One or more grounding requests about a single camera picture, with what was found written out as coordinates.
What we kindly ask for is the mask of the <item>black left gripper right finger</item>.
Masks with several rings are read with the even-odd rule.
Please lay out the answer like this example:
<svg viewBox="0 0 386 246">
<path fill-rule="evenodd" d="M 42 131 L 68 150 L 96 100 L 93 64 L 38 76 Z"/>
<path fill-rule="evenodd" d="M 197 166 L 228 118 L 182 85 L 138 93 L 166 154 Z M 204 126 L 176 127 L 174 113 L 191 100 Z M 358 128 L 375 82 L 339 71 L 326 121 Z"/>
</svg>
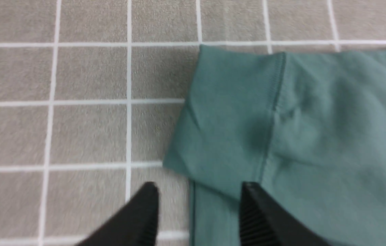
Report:
<svg viewBox="0 0 386 246">
<path fill-rule="evenodd" d="M 239 207 L 242 246 L 329 246 L 256 182 L 243 182 Z"/>
</svg>

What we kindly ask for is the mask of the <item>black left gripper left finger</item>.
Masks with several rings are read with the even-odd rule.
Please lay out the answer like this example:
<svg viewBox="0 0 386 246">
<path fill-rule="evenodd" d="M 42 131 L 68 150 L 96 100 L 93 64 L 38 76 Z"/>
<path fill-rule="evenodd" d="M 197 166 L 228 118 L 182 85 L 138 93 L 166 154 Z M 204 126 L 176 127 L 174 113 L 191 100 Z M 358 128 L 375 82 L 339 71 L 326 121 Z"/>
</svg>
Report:
<svg viewBox="0 0 386 246">
<path fill-rule="evenodd" d="M 118 212 L 78 246 L 155 246 L 159 223 L 159 189 L 145 182 Z"/>
</svg>

